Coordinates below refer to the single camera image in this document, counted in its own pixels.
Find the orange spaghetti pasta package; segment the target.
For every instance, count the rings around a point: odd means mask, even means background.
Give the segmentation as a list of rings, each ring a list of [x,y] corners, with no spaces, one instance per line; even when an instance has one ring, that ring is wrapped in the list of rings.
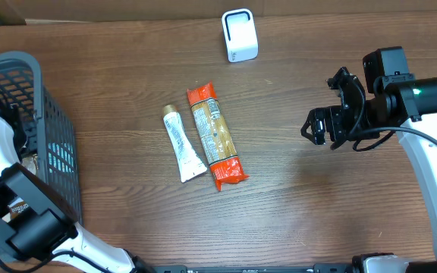
[[[218,191],[223,184],[238,184],[249,176],[244,172],[233,144],[212,82],[187,90],[190,110]]]

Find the white shampoo tube gold cap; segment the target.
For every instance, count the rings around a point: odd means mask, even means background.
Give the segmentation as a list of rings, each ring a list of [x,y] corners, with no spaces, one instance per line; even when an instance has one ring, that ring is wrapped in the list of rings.
[[[180,179],[185,183],[207,171],[206,165],[197,155],[187,138],[181,115],[175,105],[163,109],[163,122],[178,162]]]

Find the teal snack wrapper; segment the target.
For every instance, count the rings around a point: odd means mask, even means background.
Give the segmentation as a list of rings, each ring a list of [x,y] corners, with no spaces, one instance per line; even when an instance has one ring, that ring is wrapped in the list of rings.
[[[49,143],[48,146],[49,173],[72,175],[74,170],[74,148],[69,143]]]

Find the beige brown snack pouch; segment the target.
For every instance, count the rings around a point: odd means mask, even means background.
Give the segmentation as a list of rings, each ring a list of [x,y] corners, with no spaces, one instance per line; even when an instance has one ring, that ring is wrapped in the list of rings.
[[[29,205],[20,197],[16,198],[9,206],[10,219],[16,218],[19,214],[29,208]]]

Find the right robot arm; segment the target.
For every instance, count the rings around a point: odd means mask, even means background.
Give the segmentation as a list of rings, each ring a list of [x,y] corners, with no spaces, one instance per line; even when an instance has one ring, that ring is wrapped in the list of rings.
[[[363,57],[364,84],[341,67],[328,79],[340,105],[314,108],[300,129],[315,145],[332,141],[335,150],[363,140],[374,149],[398,138],[415,172],[432,229],[435,260],[415,262],[393,253],[354,256],[349,264],[317,265],[316,272],[437,272],[437,77],[417,79],[400,46],[377,49]]]

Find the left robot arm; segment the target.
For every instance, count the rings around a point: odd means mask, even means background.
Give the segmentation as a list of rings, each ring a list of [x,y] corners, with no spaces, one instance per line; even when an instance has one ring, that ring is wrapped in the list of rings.
[[[0,251],[84,272],[151,272],[138,256],[85,230],[70,205],[21,164],[25,133],[17,114],[0,100]],[[13,270],[1,257],[0,268]]]

